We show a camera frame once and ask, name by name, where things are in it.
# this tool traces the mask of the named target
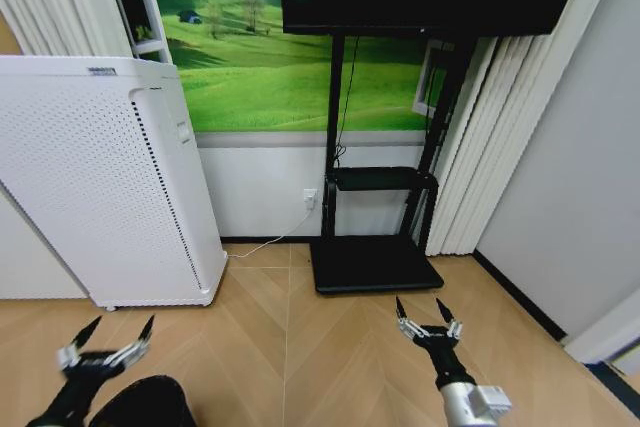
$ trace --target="wall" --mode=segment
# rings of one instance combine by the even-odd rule
[[[16,41],[13,32],[7,25],[7,21],[0,12],[0,54],[3,55],[19,55],[22,54],[20,46]]]
[[[638,32],[600,2],[478,245],[569,334],[640,287]]]
[[[349,147],[342,166],[416,165],[419,146]],[[324,147],[201,148],[222,236],[286,233],[306,214],[302,191],[317,188],[316,208],[291,235],[319,235]],[[337,234],[394,233],[405,192],[339,192]]]

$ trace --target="wooden floor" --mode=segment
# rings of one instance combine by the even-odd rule
[[[250,245],[229,245],[230,253]],[[479,383],[501,385],[506,426],[626,426],[635,418],[470,257],[434,260],[438,292],[465,322],[457,352]],[[409,315],[440,322],[434,293],[403,294]],[[152,348],[100,392],[168,374],[202,426],[444,426],[425,352],[396,328],[391,295],[323,298],[306,245],[271,245],[232,259],[207,308],[124,309],[89,301],[0,302],[0,425],[22,426],[62,379],[55,350],[105,314],[88,347],[121,347],[156,313]]]
[[[623,376],[624,381],[640,394],[640,372],[635,375]]]

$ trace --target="green landscape poster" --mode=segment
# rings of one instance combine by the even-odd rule
[[[326,128],[331,39],[282,32],[280,0],[158,0],[194,129]],[[344,108],[354,39],[343,68]],[[422,130],[424,40],[361,38],[345,130]]]

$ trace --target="white cable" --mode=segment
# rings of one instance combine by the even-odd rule
[[[280,237],[277,237],[277,238],[275,238],[275,239],[273,239],[273,240],[270,240],[269,242],[265,242],[264,244],[259,245],[259,246],[258,246],[258,247],[256,247],[255,249],[250,250],[250,251],[249,251],[249,252],[247,252],[246,254],[243,254],[243,255],[229,254],[229,257],[236,257],[236,258],[238,258],[238,259],[244,259],[245,257],[248,257],[249,255],[253,254],[254,252],[256,252],[256,251],[260,250],[262,247],[265,247],[265,246],[267,246],[267,245],[269,245],[269,244],[273,244],[274,242],[277,242],[278,240],[282,239],[282,238],[283,238],[283,237],[285,237],[286,235],[291,234],[292,232],[294,232],[295,230],[297,230],[297,228],[298,228],[298,227],[300,227],[302,224],[304,224],[304,221],[305,221],[305,220],[307,220],[307,219],[309,218],[309,216],[311,215],[311,212],[313,212],[313,209],[311,209],[311,210],[309,210],[309,211],[307,212],[307,215],[305,215],[305,216],[304,216],[304,219],[302,219],[302,220],[298,223],[298,225],[296,225],[293,229],[289,230],[288,232],[286,232],[286,233],[282,234]]]

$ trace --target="black baseboard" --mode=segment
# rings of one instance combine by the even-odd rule
[[[586,365],[587,369],[589,369],[627,409],[633,412],[633,415],[640,419],[640,394],[622,380],[622,378],[604,362]]]
[[[498,268],[491,263],[481,252],[478,250],[473,251],[473,258],[486,270],[491,277],[493,277],[509,294],[518,302],[524,310],[526,310],[531,317],[533,317],[544,330],[546,330],[551,337],[556,341],[560,341],[567,336],[567,333],[556,324],[551,318],[545,314],[540,307],[538,307],[533,300],[526,296],[516,285],[511,282]]]
[[[292,235],[273,242],[274,244],[308,244],[319,235]],[[223,244],[264,244],[276,237],[220,237]]]

